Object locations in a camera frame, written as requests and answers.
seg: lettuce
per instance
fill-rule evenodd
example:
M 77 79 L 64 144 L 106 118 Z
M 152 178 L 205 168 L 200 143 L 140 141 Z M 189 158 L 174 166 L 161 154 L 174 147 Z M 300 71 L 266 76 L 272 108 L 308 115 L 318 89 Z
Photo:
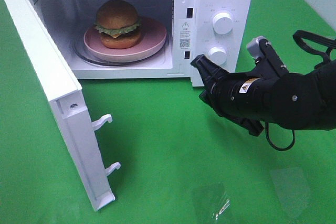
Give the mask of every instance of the lettuce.
M 98 22 L 95 23 L 95 29 L 98 30 L 99 33 L 105 33 L 110 36 L 116 35 L 116 34 L 127 34 L 131 31 L 134 31 L 138 26 L 140 26 L 140 19 L 138 19 L 133 25 L 122 27 L 120 29 L 107 29 L 103 26 L 101 26 Z

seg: hamburger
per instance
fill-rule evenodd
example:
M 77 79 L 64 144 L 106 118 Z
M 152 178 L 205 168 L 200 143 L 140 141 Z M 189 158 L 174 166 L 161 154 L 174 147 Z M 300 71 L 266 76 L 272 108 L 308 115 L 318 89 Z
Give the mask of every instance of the hamburger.
M 104 46 L 113 49 L 133 47 L 141 37 L 137 10 L 123 0 L 110 0 L 96 13 L 95 28 Z

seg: yellow warning sticker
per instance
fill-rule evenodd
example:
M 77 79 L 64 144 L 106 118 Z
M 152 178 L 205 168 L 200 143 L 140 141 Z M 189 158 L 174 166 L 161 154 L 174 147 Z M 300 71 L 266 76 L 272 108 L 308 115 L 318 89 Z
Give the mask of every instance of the yellow warning sticker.
M 252 78 L 252 79 L 245 81 L 244 84 L 241 85 L 239 93 L 247 93 L 248 88 L 251 86 L 251 84 L 258 79 L 260 78 Z

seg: black cable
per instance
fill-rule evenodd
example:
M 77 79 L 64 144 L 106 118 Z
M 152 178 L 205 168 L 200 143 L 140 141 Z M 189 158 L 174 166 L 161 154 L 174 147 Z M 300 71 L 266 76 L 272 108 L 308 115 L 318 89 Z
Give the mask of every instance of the black cable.
M 269 125 L 268 125 L 268 122 L 265 122 L 265 132 L 266 132 L 266 139 L 267 139 L 267 142 L 269 143 L 270 146 L 272 146 L 274 149 L 276 149 L 277 151 L 280 151 L 280 152 L 283 152 L 283 151 L 287 151 L 289 149 L 291 149 L 293 146 L 294 146 L 294 143 L 295 143 L 295 132 L 294 130 L 292 130 L 292 134 L 293 134 L 293 140 L 292 142 L 290 143 L 290 145 L 288 145 L 286 148 L 279 148 L 277 147 L 272 141 L 271 139 L 269 138 Z

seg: qr code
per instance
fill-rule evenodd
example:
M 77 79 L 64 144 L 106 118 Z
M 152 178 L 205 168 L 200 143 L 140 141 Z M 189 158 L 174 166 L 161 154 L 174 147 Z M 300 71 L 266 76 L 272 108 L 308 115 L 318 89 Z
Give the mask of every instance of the qr code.
M 190 39 L 180 39 L 180 48 L 190 47 Z

